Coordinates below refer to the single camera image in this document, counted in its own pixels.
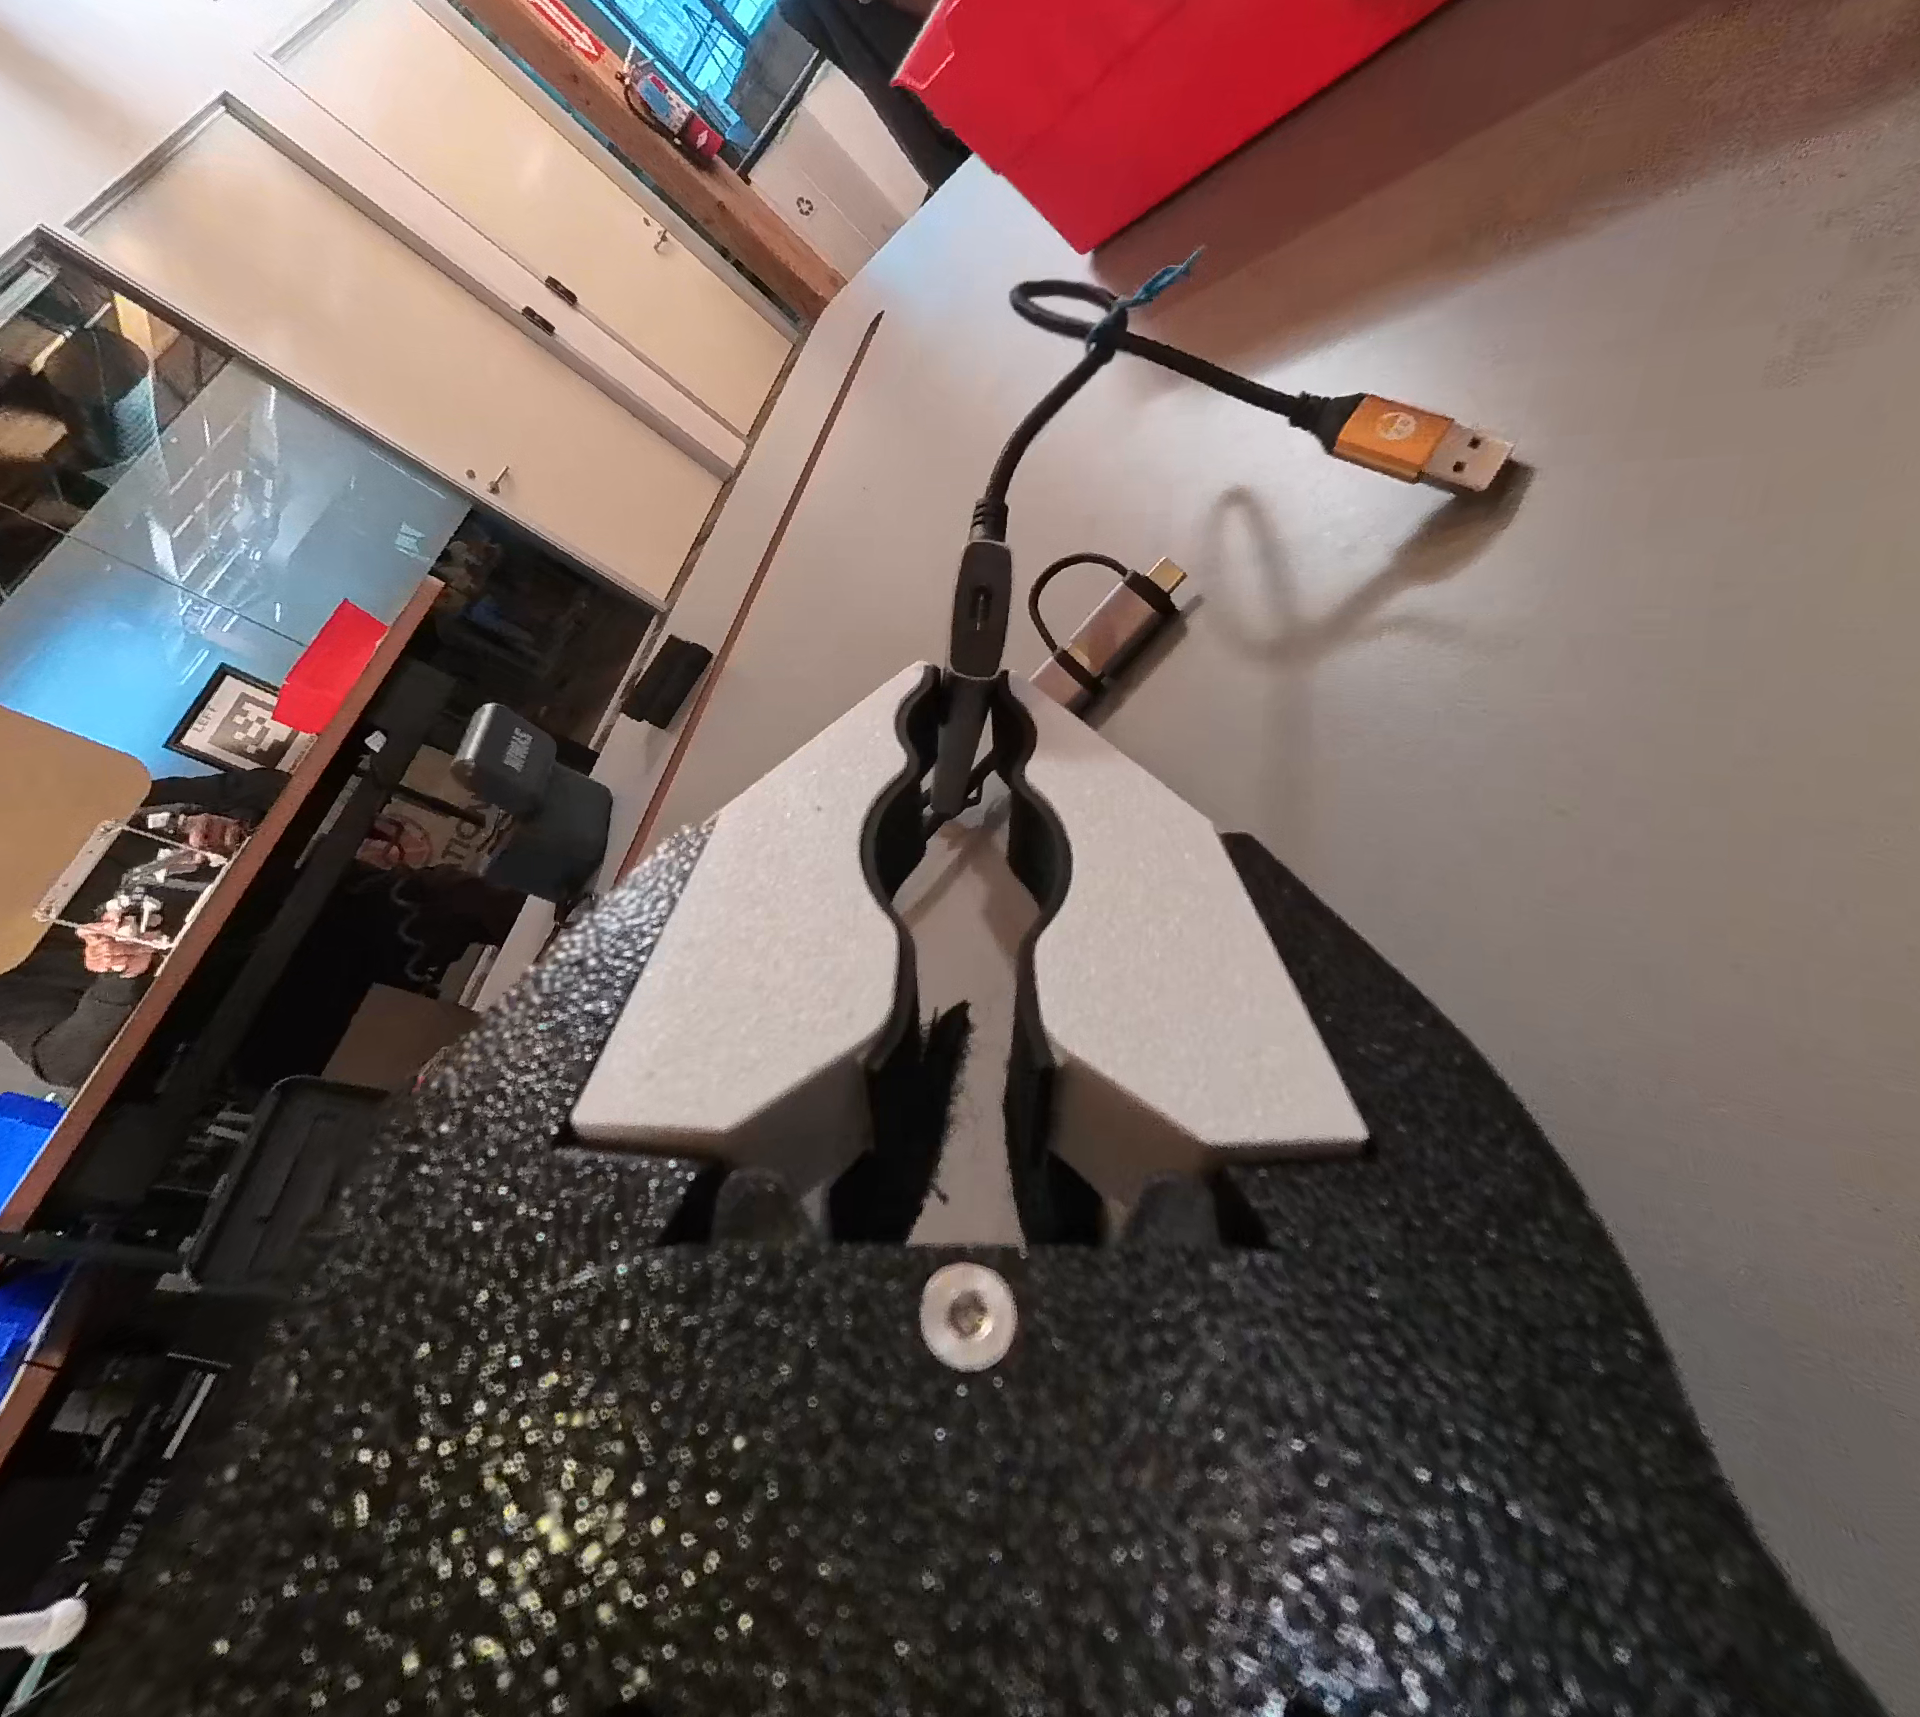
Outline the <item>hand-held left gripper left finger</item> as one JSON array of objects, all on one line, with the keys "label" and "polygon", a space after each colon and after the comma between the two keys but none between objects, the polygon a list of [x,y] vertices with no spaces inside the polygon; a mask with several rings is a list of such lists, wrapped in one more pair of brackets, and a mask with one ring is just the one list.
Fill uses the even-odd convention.
[{"label": "hand-held left gripper left finger", "polygon": [[924,1005],[899,913],[943,698],[908,666],[698,829],[577,1143],[823,1193],[842,1240],[912,1235],[963,1081],[963,1009]]}]

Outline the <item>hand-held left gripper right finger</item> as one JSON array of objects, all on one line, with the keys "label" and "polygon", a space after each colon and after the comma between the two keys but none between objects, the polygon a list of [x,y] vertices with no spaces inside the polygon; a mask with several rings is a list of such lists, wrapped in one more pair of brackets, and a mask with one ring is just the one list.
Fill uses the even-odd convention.
[{"label": "hand-held left gripper right finger", "polygon": [[1100,1239],[1157,1176],[1351,1158],[1370,1132],[1223,835],[1027,680],[993,704],[1014,949],[1021,1235]]}]

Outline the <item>dark grey usb-c adapter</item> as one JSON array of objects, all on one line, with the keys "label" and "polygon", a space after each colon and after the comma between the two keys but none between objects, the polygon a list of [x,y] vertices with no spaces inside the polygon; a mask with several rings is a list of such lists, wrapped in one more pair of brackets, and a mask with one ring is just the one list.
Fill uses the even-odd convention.
[{"label": "dark grey usb-c adapter", "polygon": [[1014,559],[1003,535],[977,530],[963,551],[955,580],[940,717],[924,790],[926,839],[969,806],[995,757],[1012,585]]}]

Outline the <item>black power brick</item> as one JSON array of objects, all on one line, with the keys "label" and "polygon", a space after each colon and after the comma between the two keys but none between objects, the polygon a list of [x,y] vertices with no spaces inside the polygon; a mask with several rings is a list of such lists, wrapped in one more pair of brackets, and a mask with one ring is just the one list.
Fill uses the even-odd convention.
[{"label": "black power brick", "polygon": [[651,729],[672,729],[706,680],[713,657],[706,645],[665,636],[620,698],[620,715]]}]

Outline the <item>grey adapter with black loop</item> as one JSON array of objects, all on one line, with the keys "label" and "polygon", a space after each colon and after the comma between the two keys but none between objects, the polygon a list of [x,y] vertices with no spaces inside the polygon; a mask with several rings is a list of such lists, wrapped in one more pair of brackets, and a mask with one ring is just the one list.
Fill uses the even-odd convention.
[{"label": "grey adapter with black loop", "polygon": [[[1082,622],[1059,636],[1047,622],[1044,598],[1055,583],[1080,569],[1105,571],[1109,586]],[[1027,683],[1069,712],[1089,717],[1124,683],[1141,655],[1184,619],[1187,586],[1188,571],[1171,556],[1157,559],[1146,571],[1109,552],[1055,559],[1027,590],[1027,615],[1047,650]]]}]

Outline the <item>black power station with screen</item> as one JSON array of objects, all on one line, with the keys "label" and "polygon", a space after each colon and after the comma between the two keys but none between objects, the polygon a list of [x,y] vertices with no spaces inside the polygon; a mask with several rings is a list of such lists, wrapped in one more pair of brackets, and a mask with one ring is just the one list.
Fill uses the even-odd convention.
[{"label": "black power station with screen", "polygon": [[341,1194],[402,1095],[292,1076],[264,1097],[182,1257],[195,1294],[268,1301],[298,1291]]}]

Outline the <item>small red bin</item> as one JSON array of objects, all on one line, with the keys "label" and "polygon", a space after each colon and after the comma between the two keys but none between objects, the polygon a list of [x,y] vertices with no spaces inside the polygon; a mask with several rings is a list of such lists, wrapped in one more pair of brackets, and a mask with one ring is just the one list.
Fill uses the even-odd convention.
[{"label": "small red bin", "polygon": [[273,721],[301,736],[327,730],[371,670],[387,634],[379,616],[341,600],[283,680]]}]

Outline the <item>wooden-edged desk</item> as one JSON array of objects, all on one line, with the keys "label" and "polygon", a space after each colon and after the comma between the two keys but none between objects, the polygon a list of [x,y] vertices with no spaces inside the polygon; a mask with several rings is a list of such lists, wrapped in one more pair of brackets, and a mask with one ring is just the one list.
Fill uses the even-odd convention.
[{"label": "wooden-edged desk", "polygon": [[417,653],[443,590],[423,579],[366,642],[339,708],[12,1187],[7,1257],[85,1254],[69,1229],[90,1232],[139,1207],[221,1109],[244,1037],[452,694],[452,679]]}]

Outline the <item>framed tag poster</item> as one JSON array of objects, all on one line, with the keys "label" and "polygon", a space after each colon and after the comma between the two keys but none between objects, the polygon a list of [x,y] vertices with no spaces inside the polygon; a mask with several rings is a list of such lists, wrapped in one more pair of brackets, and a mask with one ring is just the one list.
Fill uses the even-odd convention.
[{"label": "framed tag poster", "polygon": [[163,746],[225,774],[290,774],[319,735],[280,723],[276,703],[275,683],[221,662]]}]

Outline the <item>blue storage bin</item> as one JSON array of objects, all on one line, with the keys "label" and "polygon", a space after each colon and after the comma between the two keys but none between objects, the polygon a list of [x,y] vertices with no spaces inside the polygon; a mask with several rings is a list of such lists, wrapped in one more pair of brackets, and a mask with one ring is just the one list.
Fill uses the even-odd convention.
[{"label": "blue storage bin", "polygon": [[[2,1207],[28,1176],[64,1115],[61,1100],[2,1092]],[[2,1268],[2,1384],[8,1386],[28,1357],[54,1304],[66,1291],[72,1264],[19,1260]]]}]

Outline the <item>white cabinets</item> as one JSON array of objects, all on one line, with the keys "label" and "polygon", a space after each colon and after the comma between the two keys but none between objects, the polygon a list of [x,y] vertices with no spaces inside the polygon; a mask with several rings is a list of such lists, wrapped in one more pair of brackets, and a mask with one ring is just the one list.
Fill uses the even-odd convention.
[{"label": "white cabinets", "polygon": [[656,611],[798,339],[445,0],[327,0],[69,232]]}]

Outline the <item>red wall device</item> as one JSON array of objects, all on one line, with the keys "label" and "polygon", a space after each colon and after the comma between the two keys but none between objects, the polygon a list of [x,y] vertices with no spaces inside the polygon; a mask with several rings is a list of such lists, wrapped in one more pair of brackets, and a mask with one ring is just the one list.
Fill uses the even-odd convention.
[{"label": "red wall device", "polygon": [[620,73],[620,87],[629,110],[669,138],[680,155],[705,167],[720,163],[724,132],[685,98],[653,61],[634,54]]}]

